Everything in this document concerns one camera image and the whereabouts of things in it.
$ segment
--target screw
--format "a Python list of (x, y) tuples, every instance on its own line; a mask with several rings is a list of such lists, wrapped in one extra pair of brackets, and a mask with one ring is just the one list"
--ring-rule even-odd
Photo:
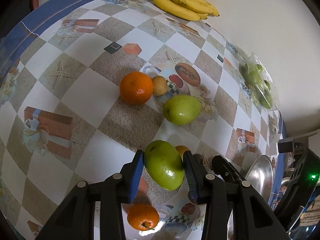
[(114, 179), (121, 179), (122, 178), (122, 174), (121, 173), (115, 173), (112, 176)]
[(87, 183), (84, 180), (79, 181), (77, 184), (78, 187), (85, 187), (86, 185), (87, 185)]
[(251, 185), (250, 182), (247, 181), (247, 180), (242, 181), (241, 184), (242, 184), (242, 186), (244, 186), (244, 187), (250, 187), (250, 185)]
[(216, 176), (214, 176), (214, 175), (211, 174), (211, 173), (208, 173), (205, 177), (206, 177), (207, 179), (212, 180), (212, 179), (215, 179)]

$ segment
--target mandarin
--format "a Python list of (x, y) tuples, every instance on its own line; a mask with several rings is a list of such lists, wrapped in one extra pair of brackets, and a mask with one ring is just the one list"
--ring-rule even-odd
[(156, 227), (159, 222), (157, 210), (147, 204), (137, 204), (129, 208), (127, 220), (134, 229), (146, 231)]
[(175, 148), (178, 151), (178, 153), (180, 154), (182, 159), (183, 159), (183, 154), (185, 153), (185, 151), (190, 151), (190, 149), (184, 145), (178, 145)]
[(129, 105), (141, 105), (147, 102), (152, 93), (152, 80), (142, 72), (131, 72), (121, 80), (120, 96)]

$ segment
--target printed starfish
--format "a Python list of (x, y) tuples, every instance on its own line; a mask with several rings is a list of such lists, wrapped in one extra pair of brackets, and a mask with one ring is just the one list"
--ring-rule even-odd
[(159, 35), (159, 32), (163, 32), (163, 33), (168, 34), (167, 31), (166, 31), (164, 28), (159, 27), (156, 22), (153, 22), (153, 25), (154, 25), (154, 26), (151, 26), (151, 27), (149, 27), (149, 28), (156, 31), (156, 33), (155, 33), (156, 36)]
[(59, 63), (59, 66), (58, 66), (58, 70), (57, 71), (54, 71), (52, 73), (50, 73), (49, 75), (51, 76), (56, 76), (56, 80), (54, 81), (54, 86), (53, 86), (53, 89), (56, 89), (58, 83), (60, 82), (60, 80), (63, 78), (63, 77), (67, 77), (67, 78), (74, 78), (72, 75), (70, 75), (67, 71), (70, 69), (70, 68), (73, 68), (75, 65), (72, 64), (71, 66), (65, 68), (64, 65), (63, 65), (63, 60), (61, 59), (60, 60), (60, 63)]
[(198, 21), (198, 22), (195, 22), (197, 25), (200, 25), (200, 27), (202, 28), (202, 29), (204, 29), (205, 30), (205, 28), (207, 27), (207, 28), (210, 28), (208, 25), (206, 25), (204, 22), (202, 22), (202, 21)]
[(245, 107), (245, 111), (246, 111), (246, 113), (247, 113), (250, 106), (249, 106), (249, 104), (247, 103), (247, 100), (246, 100), (244, 94), (242, 94), (242, 101), (243, 101), (243, 104), (244, 104), (244, 107)]
[(216, 49), (218, 49), (218, 46), (220, 44), (220, 42), (218, 42), (217, 40), (215, 40), (211, 35), (208, 36), (207, 39), (209, 42), (211, 41), (213, 43), (213, 46), (216, 47)]
[(79, 139), (77, 139), (76, 137), (72, 136), (71, 137), (71, 141), (75, 144), (80, 144), (83, 145), (82, 141), (80, 141)]
[(75, 121), (75, 122), (73, 122), (73, 126), (72, 126), (72, 130), (73, 130), (73, 131), (78, 130), (79, 127), (80, 127), (80, 121)]
[(211, 161), (213, 157), (208, 157), (205, 153), (202, 154), (203, 158), (203, 166), (205, 167), (207, 172), (211, 170)]
[(66, 33), (59, 37), (60, 37), (60, 41), (59, 41), (59, 46), (60, 46), (63, 41), (67, 40), (68, 38), (74, 38), (75, 36), (73, 33)]
[(171, 56), (171, 54), (170, 54), (169, 51), (166, 51), (166, 54), (167, 54), (167, 57), (168, 57), (168, 60), (166, 60), (166, 62), (171, 62), (171, 63), (177, 65), (178, 63), (181, 63), (181, 62), (183, 61), (183, 58), (176, 58), (176, 59), (174, 59), (174, 58)]
[(260, 139), (260, 133), (258, 130), (254, 133), (254, 139), (255, 139), (254, 144), (256, 145), (256, 147), (258, 147), (259, 139)]
[(239, 75), (237, 73), (237, 69), (233, 66), (231, 67), (227, 67), (230, 71), (231, 71), (231, 76), (233, 77), (234, 80), (238, 79), (239, 78)]

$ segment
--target white wall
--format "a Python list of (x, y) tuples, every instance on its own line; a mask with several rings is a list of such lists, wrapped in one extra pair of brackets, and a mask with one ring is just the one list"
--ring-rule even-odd
[(308, 138), (309, 149), (320, 157), (320, 134)]
[(207, 1), (220, 12), (211, 25), (247, 54), (254, 51), (268, 69), (288, 133), (318, 129), (320, 26), (303, 1)]

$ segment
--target banana bunch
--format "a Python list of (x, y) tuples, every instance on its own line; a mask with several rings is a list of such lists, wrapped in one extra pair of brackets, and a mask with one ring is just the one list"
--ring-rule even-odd
[(219, 16), (217, 9), (205, 0), (153, 0), (162, 10), (188, 21)]

